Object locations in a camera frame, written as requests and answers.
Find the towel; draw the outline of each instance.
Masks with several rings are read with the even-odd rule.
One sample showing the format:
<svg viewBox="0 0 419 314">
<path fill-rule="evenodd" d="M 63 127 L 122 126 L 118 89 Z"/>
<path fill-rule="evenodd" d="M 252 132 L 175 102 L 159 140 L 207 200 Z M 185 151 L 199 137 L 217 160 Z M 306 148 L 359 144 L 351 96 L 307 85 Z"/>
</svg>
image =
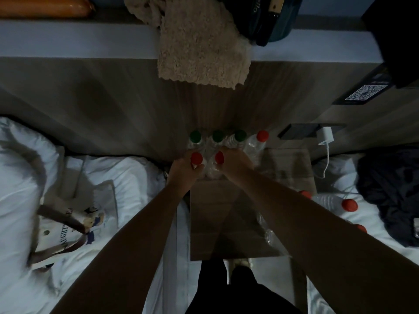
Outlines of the towel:
<svg viewBox="0 0 419 314">
<path fill-rule="evenodd" d="M 128 10 L 161 29 L 160 78 L 235 88 L 249 73 L 249 41 L 217 0 L 125 0 Z"/>
</svg>

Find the person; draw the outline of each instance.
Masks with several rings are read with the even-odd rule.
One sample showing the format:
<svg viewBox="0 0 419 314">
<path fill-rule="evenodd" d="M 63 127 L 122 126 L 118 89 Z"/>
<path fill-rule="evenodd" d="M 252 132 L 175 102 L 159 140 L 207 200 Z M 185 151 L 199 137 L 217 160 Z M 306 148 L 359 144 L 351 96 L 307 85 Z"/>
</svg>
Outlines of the person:
<svg viewBox="0 0 419 314">
<path fill-rule="evenodd" d="M 310 199 L 255 172 L 241 150 L 223 147 L 221 151 L 225 161 L 218 168 L 254 201 L 334 311 L 419 311 L 419 266 Z M 192 169 L 190 155 L 191 151 L 174 161 L 166 187 L 102 249 L 58 302 L 53 314 L 142 312 L 176 208 L 203 169 L 202 165 Z M 246 306 L 262 306 L 264 300 L 271 308 L 259 307 L 256 312 L 297 311 L 278 301 L 268 289 L 255 288 L 257 283 L 250 269 L 241 268 L 242 273 L 233 273 L 231 278 L 236 286 L 245 281 L 245 288 L 220 289 L 220 293 L 215 293 L 226 280 L 226 272 L 222 277 L 217 267 L 221 269 L 217 260 L 202 263 L 196 300 L 188 314 L 238 309 L 255 312 Z M 253 293 L 246 293 L 251 286 Z"/>
</svg>

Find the white charging cable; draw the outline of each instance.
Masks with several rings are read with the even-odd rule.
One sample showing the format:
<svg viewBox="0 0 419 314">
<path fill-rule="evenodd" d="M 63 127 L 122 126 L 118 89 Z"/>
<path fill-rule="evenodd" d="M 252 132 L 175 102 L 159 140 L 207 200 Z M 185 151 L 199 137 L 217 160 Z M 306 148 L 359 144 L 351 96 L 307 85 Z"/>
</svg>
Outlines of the white charging cable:
<svg viewBox="0 0 419 314">
<path fill-rule="evenodd" d="M 316 174 L 314 174 L 314 176 L 316 176 L 317 178 L 325 178 L 326 170 L 329 166 L 329 143 L 333 142 L 335 139 L 333 138 L 333 132 L 332 132 L 331 127 L 322 127 L 317 130 L 316 134 L 317 134 L 318 145 L 326 145 L 327 162 L 326 162 L 326 167 L 324 168 L 324 171 L 323 171 L 323 176 L 320 177 L 320 176 L 317 176 Z"/>
</svg>

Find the forearm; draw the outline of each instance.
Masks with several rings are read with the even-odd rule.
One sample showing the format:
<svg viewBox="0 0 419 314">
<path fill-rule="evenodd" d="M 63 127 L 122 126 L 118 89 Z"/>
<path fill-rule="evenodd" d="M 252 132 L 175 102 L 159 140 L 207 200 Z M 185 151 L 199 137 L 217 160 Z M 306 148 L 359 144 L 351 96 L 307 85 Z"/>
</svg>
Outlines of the forearm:
<svg viewBox="0 0 419 314">
<path fill-rule="evenodd" d="M 52 311 L 141 313 L 181 195 L 163 189 L 102 249 Z"/>
<path fill-rule="evenodd" d="M 239 186 L 337 312 L 414 310 L 419 267 L 313 201 L 247 169 Z"/>
</svg>

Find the wooden wall panel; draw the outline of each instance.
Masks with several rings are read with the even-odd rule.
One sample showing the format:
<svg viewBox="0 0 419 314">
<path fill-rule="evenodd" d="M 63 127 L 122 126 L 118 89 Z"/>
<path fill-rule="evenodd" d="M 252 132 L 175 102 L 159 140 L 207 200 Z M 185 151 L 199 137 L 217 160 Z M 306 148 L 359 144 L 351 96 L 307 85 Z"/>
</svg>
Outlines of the wooden wall panel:
<svg viewBox="0 0 419 314">
<path fill-rule="evenodd" d="M 246 83 L 232 90 L 159 79 L 155 60 L 0 58 L 0 113 L 74 152 L 162 161 L 182 154 L 195 128 L 268 129 L 270 147 L 307 146 L 312 158 L 324 151 L 312 139 L 276 135 L 292 122 L 347 123 L 331 145 L 335 153 L 418 140 L 416 124 L 406 125 L 417 117 L 417 91 L 391 89 L 365 106 L 331 106 L 376 66 L 254 62 Z"/>
</svg>

